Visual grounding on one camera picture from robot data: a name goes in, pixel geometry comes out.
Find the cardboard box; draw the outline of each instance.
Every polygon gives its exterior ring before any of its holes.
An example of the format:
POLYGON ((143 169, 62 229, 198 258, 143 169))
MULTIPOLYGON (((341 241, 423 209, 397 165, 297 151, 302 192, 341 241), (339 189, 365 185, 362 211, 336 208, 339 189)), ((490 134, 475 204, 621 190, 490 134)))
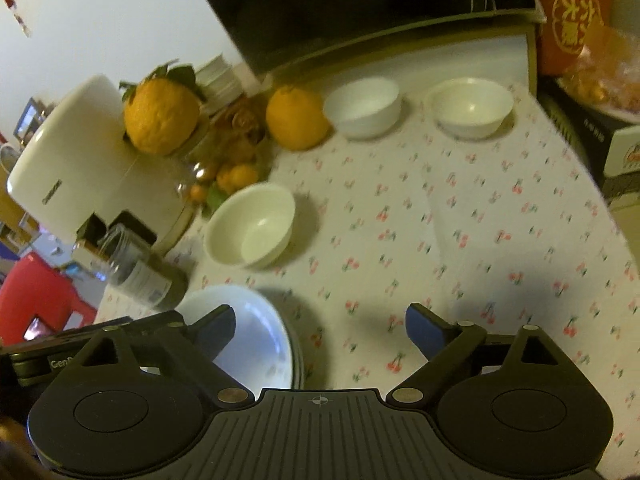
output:
POLYGON ((640 203, 640 124, 578 104, 551 77, 540 78, 538 101, 590 171, 610 208, 640 203))

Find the table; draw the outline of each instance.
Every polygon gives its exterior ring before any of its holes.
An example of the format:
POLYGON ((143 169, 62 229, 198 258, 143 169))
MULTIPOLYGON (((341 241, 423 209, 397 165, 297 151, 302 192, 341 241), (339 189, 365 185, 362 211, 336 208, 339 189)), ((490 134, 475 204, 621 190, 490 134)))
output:
MULTIPOLYGON (((502 132, 441 133, 423 95, 375 142, 334 136, 281 152, 270 179, 296 194, 292 243, 276 266, 229 270, 202 251, 196 219, 168 258, 191 289, 238 283, 295 327, 307 388, 376 387, 424 364, 404 331, 412 302, 490 332, 535 323, 572 357, 615 417, 600 463, 640 472, 640 283, 625 239, 588 173, 524 88, 502 132)), ((97 321, 150 311, 108 288, 97 321)))

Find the white appliance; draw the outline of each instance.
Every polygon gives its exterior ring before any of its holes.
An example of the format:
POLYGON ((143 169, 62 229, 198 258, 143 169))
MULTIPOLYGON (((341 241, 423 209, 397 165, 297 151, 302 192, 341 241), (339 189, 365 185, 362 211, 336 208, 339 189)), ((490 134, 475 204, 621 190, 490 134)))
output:
POLYGON ((178 241, 193 207, 176 192, 174 162, 124 139, 118 89, 97 75, 53 110, 7 181, 12 198, 62 242, 92 216, 109 226, 128 212, 158 253, 178 241))

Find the plastic bag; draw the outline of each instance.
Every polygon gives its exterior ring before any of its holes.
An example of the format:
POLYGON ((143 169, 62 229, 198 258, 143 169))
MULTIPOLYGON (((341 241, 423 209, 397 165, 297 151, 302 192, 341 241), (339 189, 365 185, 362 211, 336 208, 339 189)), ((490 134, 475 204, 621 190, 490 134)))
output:
POLYGON ((561 79, 577 101, 601 111, 640 114, 640 39, 597 22, 561 79))

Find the stack of white dishes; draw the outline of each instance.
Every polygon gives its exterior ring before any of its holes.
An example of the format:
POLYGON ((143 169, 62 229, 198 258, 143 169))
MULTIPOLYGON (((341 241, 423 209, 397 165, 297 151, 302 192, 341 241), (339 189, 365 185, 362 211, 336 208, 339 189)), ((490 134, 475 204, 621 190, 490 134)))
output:
POLYGON ((242 83, 222 54, 196 71, 196 82, 207 98, 202 111, 209 116, 231 104, 242 93, 242 83))
POLYGON ((260 397, 264 388, 301 390, 304 362, 290 325, 262 295, 237 285, 215 285, 188 294, 176 310, 193 324, 221 304, 236 314, 236 333, 215 359, 220 369, 260 397))

